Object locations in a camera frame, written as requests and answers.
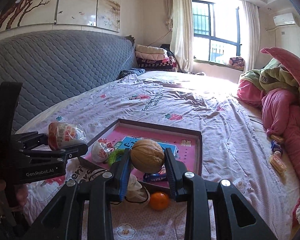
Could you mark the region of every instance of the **curtain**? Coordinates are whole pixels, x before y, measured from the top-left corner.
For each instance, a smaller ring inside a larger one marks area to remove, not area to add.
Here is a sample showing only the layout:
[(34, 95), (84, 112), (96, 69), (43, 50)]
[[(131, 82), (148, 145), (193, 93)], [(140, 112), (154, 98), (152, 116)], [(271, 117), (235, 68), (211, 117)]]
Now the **curtain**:
[(246, 53), (243, 58), (246, 61), (244, 72), (254, 69), (260, 46), (260, 21), (258, 6), (248, 1), (243, 1), (243, 10), (247, 21)]
[(173, 0), (173, 29), (170, 50), (183, 72), (193, 68), (192, 42), (194, 36), (192, 0)]
[(173, 1), (172, 0), (166, 0), (166, 9), (167, 9), (167, 16), (168, 16), (168, 19), (166, 20), (166, 26), (168, 27), (169, 31), (171, 31), (173, 27)]

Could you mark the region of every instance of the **human hand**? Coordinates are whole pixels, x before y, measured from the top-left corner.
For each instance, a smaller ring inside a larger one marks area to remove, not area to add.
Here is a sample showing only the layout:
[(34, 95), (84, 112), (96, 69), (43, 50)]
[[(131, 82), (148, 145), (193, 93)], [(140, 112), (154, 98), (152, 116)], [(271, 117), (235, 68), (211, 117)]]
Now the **human hand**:
[[(6, 182), (2, 179), (0, 179), (0, 192), (3, 191), (6, 187)], [(16, 185), (16, 198), (19, 202), (19, 206), (11, 208), (12, 211), (19, 211), (21, 210), (27, 203), (27, 197), (28, 197), (28, 189), (25, 184), (22, 185)], [(3, 210), (0, 206), (0, 216), (3, 215)]]

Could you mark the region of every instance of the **barcode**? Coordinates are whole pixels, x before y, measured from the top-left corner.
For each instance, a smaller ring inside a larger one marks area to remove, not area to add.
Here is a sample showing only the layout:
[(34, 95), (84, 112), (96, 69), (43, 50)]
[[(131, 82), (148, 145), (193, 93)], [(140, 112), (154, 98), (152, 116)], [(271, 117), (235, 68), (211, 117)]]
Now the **barcode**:
[(61, 143), (63, 139), (63, 133), (65, 131), (65, 127), (58, 128), (58, 136), (57, 136), (57, 142)]

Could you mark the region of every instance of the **orange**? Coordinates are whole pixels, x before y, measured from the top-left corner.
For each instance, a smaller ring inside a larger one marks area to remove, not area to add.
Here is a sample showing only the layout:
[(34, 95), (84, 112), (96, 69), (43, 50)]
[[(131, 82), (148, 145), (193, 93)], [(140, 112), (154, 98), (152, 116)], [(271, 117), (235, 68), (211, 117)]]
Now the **orange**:
[(164, 210), (170, 204), (169, 196), (163, 192), (155, 192), (150, 196), (149, 205), (154, 210)]

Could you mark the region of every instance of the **box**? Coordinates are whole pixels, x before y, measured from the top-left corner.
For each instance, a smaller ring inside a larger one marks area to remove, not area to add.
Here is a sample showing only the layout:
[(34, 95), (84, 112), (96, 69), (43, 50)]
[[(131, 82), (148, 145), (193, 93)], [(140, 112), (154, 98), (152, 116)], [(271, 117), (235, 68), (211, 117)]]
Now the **box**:
[[(185, 163), (188, 170), (201, 176), (202, 135), (200, 131), (124, 119), (118, 119), (113, 122), (88, 142), (89, 150), (87, 154), (84, 158), (78, 157), (80, 164), (91, 170), (99, 168), (108, 169), (109, 165), (107, 163), (94, 163), (91, 157), (92, 145), (99, 139), (106, 138), (111, 141), (114, 146), (118, 146), (121, 145), (122, 140), (125, 137), (147, 138), (162, 142), (163, 144), (175, 145), (177, 147), (175, 155), (176, 160)], [(131, 173), (137, 177), (139, 182), (143, 181), (144, 173), (136, 169), (133, 169)], [(150, 187), (146, 182), (142, 184), (147, 185), (147, 189)], [(169, 184), (167, 181), (150, 182), (150, 184), (166, 188), (169, 191)]]

